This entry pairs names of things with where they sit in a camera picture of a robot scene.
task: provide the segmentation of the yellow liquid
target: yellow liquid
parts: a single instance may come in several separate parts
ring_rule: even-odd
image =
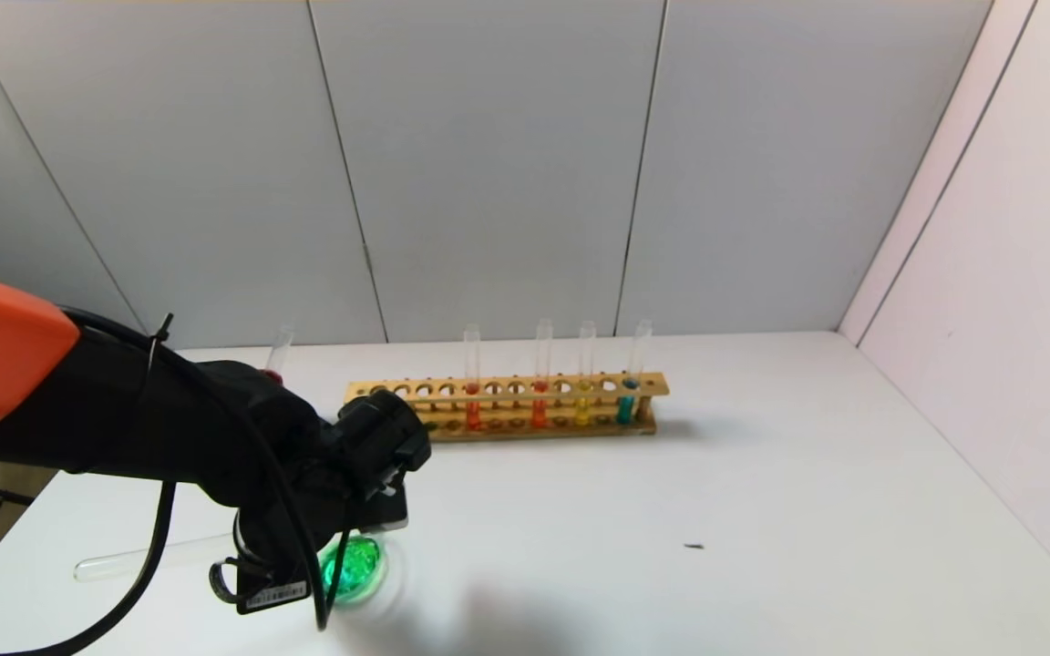
[[[594,389],[589,381],[578,383],[578,390],[588,392]],[[588,398],[574,399],[574,424],[578,426],[589,426],[591,423],[591,400]]]

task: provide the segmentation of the barcode label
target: barcode label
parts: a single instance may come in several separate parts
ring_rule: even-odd
[[[278,587],[267,587],[258,594],[253,595],[253,597],[246,599],[246,610],[253,611],[254,608],[259,608],[262,606],[270,606],[271,604],[280,604],[282,601],[289,601],[291,598],[301,598],[306,596],[306,581],[298,581],[296,584],[290,584]]]

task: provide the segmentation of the teal liquid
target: teal liquid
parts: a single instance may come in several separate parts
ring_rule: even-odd
[[[636,390],[638,388],[638,381],[633,378],[627,378],[622,382],[628,389]],[[618,424],[630,424],[630,420],[634,415],[634,397],[622,397],[618,399],[618,416],[615,418]]]

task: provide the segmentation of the green object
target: green object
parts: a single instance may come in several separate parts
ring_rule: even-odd
[[[629,390],[636,390],[638,388],[638,381],[633,378],[627,378],[622,382]],[[615,421],[618,424],[630,424],[631,416],[634,414],[634,397],[622,397],[618,399],[618,415],[615,417]]]
[[[321,550],[321,585],[329,591],[335,576],[335,552],[338,541]],[[353,535],[346,541],[342,573],[338,576],[335,601],[357,601],[370,597],[383,580],[383,548],[368,536]]]

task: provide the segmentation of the black robot arm segment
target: black robot arm segment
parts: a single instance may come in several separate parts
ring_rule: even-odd
[[[238,557],[230,559],[245,565],[237,592],[220,590],[219,574],[210,578],[242,613],[304,597],[246,605],[295,581],[324,594],[310,572],[312,548],[336,533],[407,521],[404,474],[424,464],[430,444],[403,399],[376,392],[342,407],[332,424],[250,365],[193,364],[164,347],[150,358],[147,336],[88,313],[66,314],[80,325],[80,340],[0,421],[0,460],[196,483],[237,508]]]

